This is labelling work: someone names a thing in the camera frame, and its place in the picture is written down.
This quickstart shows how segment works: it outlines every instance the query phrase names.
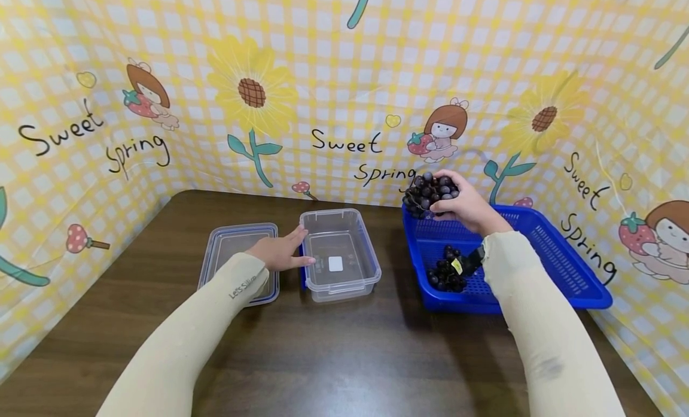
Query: plastic container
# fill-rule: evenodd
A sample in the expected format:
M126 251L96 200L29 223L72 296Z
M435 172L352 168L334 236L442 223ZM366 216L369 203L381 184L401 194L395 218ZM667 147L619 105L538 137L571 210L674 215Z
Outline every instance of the plastic container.
M316 302L331 302L371 293L380 281L380 264L361 214L356 209L304 212L308 229L301 252L316 259L307 266L306 286Z
M206 255L201 267L199 288L212 280L218 269L226 263L232 255L244 252L254 246L259 239L276 237L278 227L273 223L242 224L240 226L219 227L213 230L208 239ZM266 285L259 295L246 306L264 305L271 303L280 294L280 276L277 272L270 272Z
M545 271L573 308L611 307L610 292L540 212L516 206L493 207L529 239ZM406 209L402 210L404 232L421 287L423 306L431 312L501 313L498 300L484 281L483 268L470 277L467 288L461 293L435 290L426 278L426 270L435 267L435 262L443 258L445 245L452 245L468 255L481 245L481 236L468 231L458 221L417 220Z

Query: grape bunch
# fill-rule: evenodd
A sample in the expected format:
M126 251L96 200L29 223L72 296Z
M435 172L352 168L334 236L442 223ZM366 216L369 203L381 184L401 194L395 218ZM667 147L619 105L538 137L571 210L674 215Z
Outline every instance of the grape bunch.
M413 218L421 219L438 200L454 199L459 195L457 185L449 176L436 178L431 172L417 175L402 198L404 207Z
M454 263L457 260L462 268L466 259L460 250L452 248L451 245L445 245L444 257L436 262L434 269L426 271L431 287L438 291L461 293L467 286L467 278L473 275L475 270L461 269L459 273L453 264L457 264Z

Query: clear plastic container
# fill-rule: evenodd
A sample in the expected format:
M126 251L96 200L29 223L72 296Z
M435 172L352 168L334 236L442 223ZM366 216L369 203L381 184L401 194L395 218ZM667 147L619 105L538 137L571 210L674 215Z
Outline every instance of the clear plastic container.
M206 255L201 267L199 288L212 280L218 269L238 252L244 252L254 246L259 239L276 237L278 227L273 223L242 224L240 226L219 227L213 230L208 239ZM258 296L246 306L271 303L280 294L280 276L270 272L266 285Z
M380 281L380 264L358 210L304 212L299 222L309 231L302 253L316 259L305 268L306 285L314 301L371 293Z

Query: sunflower center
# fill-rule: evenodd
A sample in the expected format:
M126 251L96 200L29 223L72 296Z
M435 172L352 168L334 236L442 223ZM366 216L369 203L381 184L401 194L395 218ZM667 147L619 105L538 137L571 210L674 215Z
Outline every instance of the sunflower center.
M266 91L263 90L263 86L259 82L244 78L239 81L237 91L239 91L244 103L251 108L262 108L266 104Z
M531 121L531 128L533 128L533 131L536 133L544 132L548 130L548 127L550 127L550 124L553 123L556 117L557 108L554 106L548 106L536 114L536 116L533 118L533 121Z

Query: mushroom illustration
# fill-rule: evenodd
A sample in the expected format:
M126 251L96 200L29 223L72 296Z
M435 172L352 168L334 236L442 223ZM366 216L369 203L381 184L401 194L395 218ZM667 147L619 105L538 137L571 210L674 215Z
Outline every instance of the mushroom illustration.
M110 244L91 239L84 227L80 224L72 224L67 229L67 250L73 254L82 252L84 248L110 249Z
M514 205L521 206L522 208L533 208L533 199L525 197L524 199L517 200Z
M312 200L318 201L318 199L315 198L309 190L311 190L311 185L309 185L307 181L297 182L292 185L292 191L298 192L299 194L305 194L311 197Z

